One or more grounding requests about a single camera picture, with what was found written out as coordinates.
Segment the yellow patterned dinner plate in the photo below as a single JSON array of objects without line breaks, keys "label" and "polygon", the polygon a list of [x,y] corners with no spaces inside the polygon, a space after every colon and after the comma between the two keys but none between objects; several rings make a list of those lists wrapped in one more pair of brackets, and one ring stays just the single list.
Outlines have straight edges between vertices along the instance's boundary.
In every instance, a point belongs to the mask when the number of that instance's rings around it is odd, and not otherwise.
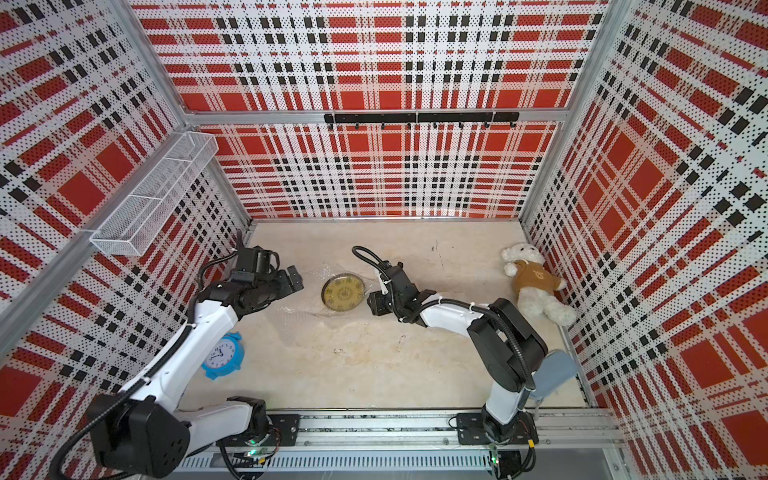
[{"label": "yellow patterned dinner plate", "polygon": [[321,290],[322,303],[334,312],[353,310],[363,301],[364,295],[364,281],[351,273],[329,278]]}]

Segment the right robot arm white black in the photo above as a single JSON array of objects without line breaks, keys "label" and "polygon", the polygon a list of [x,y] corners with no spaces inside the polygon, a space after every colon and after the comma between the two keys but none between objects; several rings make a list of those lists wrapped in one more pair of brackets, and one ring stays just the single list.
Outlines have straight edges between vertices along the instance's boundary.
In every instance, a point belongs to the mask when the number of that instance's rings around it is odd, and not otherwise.
[{"label": "right robot arm white black", "polygon": [[363,246],[354,246],[352,253],[377,273],[380,289],[367,299],[373,315],[392,314],[403,324],[442,329],[471,340],[492,379],[481,409],[488,441],[537,444],[534,415],[526,404],[536,389],[534,373],[547,356],[548,346],[517,307],[504,298],[478,305],[420,290],[402,263],[392,264]]}]

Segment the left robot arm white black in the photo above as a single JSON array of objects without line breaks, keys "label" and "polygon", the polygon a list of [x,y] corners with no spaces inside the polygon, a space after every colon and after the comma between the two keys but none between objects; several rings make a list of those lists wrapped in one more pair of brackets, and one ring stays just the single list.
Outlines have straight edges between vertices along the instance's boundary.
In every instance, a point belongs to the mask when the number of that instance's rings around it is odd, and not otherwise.
[{"label": "left robot arm white black", "polygon": [[89,437],[97,463],[113,478],[163,478],[190,454],[238,437],[259,443],[277,437],[263,400],[233,396],[212,407],[177,407],[195,372],[243,317],[299,292],[303,279],[289,266],[270,273],[233,272],[196,295],[187,321],[153,360],[115,395],[99,395],[87,409],[87,424],[54,454],[49,476],[64,479],[64,461]]}]

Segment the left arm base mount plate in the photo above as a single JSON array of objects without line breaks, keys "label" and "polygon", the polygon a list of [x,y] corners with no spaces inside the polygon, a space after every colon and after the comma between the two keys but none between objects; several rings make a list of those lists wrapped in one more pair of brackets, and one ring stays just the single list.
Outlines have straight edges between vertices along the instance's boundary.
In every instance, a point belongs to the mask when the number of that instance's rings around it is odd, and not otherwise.
[{"label": "left arm base mount plate", "polygon": [[300,419],[298,414],[270,414],[264,428],[225,437],[221,443],[227,448],[292,447],[296,444]]}]

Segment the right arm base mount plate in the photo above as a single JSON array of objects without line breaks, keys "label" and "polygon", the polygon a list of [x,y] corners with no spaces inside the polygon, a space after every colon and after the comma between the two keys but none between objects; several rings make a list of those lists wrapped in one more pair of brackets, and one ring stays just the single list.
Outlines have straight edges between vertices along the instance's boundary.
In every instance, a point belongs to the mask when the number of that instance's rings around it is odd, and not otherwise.
[{"label": "right arm base mount plate", "polygon": [[455,417],[458,441],[461,445],[537,445],[539,436],[534,417],[518,411],[510,422],[502,424],[485,410],[480,413],[459,413]]}]

